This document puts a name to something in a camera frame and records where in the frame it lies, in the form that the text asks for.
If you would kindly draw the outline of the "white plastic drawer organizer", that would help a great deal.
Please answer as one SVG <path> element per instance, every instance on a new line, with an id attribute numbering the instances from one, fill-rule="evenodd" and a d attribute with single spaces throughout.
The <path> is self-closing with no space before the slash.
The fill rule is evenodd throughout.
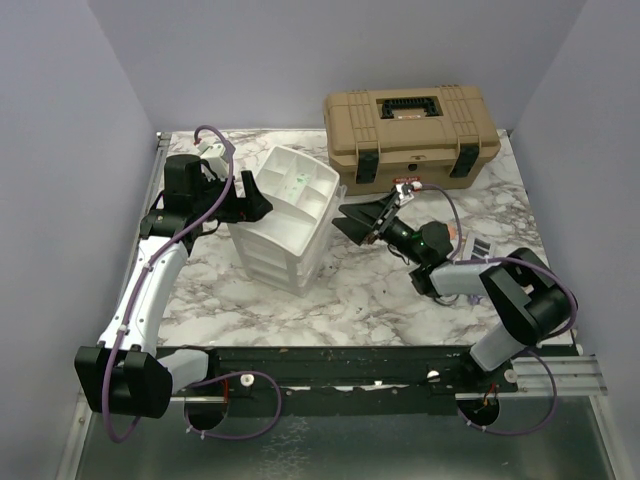
<path id="1" fill-rule="evenodd" d="M 273 210 L 256 223 L 229 227 L 241 264 L 250 278 L 304 296 L 328 250 L 346 188 L 330 166 L 284 146 L 271 148 L 255 181 Z"/>

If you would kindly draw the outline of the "purple eyelash curler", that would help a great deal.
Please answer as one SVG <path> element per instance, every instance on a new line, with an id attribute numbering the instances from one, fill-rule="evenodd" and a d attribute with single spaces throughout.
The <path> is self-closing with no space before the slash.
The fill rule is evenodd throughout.
<path id="1" fill-rule="evenodd" d="M 482 297 L 478 295 L 471 295 L 468 297 L 468 302 L 472 306 L 479 305 L 481 300 L 482 300 Z"/>

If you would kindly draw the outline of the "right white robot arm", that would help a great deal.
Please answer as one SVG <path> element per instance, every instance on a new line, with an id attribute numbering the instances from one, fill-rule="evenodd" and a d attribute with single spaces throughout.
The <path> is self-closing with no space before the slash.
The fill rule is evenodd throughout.
<path id="1" fill-rule="evenodd" d="M 415 263 L 410 278 L 421 295 L 481 296 L 491 301 L 499 323 L 462 360 L 459 378 L 467 389 L 483 390 L 505 362 L 571 328 L 576 298 L 532 250 L 456 260 L 446 224 L 431 221 L 413 229 L 398 218 L 400 206 L 398 192 L 377 201 L 344 204 L 333 224 L 357 245 L 380 240 Z"/>

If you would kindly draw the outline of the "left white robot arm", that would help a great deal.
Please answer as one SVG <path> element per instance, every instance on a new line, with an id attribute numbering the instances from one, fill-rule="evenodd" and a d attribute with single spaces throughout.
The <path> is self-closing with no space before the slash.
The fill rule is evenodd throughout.
<path id="1" fill-rule="evenodd" d="M 250 171 L 218 173 L 192 154 L 167 158 L 164 187 L 141 220 L 134 270 L 114 316 L 97 344 L 79 348 L 74 359 L 93 411 L 160 418 L 176 392 L 218 388 L 221 371 L 206 353 L 186 348 L 158 357 L 160 323 L 204 224 L 258 222 L 272 209 Z"/>

